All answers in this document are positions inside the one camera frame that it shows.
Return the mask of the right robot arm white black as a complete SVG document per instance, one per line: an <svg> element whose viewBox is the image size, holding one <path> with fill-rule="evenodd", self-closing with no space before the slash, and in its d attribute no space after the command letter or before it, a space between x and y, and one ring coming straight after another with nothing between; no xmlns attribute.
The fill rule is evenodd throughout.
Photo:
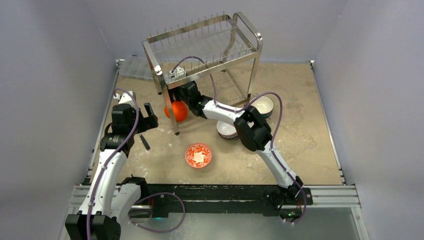
<svg viewBox="0 0 424 240"><path fill-rule="evenodd" d="M243 108L225 105L214 98L203 95L192 81L169 90L173 100L183 101L197 117L212 119L233 126L242 145L258 154L272 172L282 200L294 203L307 197L301 179L290 169L275 145L277 130L272 130L265 118L254 107L256 96Z"/></svg>

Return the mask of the stainless steel dish rack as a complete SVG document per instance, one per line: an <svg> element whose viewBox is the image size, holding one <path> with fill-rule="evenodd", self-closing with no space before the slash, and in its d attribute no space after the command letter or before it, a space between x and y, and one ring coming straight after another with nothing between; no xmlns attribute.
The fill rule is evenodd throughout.
<svg viewBox="0 0 424 240"><path fill-rule="evenodd" d="M175 119L169 90L214 77L230 93L226 105L245 105L252 98L263 45L263 35L243 12L211 15L157 32L142 42L175 135L182 123ZM184 68L186 77L167 84L165 75L178 66Z"/></svg>

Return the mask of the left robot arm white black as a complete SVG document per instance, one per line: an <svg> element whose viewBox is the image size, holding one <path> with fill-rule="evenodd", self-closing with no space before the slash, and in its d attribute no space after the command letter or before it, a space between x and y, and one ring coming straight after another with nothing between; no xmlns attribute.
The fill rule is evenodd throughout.
<svg viewBox="0 0 424 240"><path fill-rule="evenodd" d="M99 162L89 191L77 213L68 214L65 229L72 240L118 240L121 222L133 203L142 205L149 199L143 177L127 177L118 194L114 194L120 172L126 163L134 136L158 127L158 118L150 103L144 103L147 116L130 103L112 108L112 121L100 140Z"/></svg>

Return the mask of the orange white floral bowl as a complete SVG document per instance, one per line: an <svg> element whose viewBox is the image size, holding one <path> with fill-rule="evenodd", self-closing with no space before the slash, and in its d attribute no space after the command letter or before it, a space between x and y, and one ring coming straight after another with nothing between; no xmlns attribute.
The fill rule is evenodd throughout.
<svg viewBox="0 0 424 240"><path fill-rule="evenodd" d="M206 167L212 160L212 150L205 143L193 143L184 154L186 163L192 168Z"/></svg>

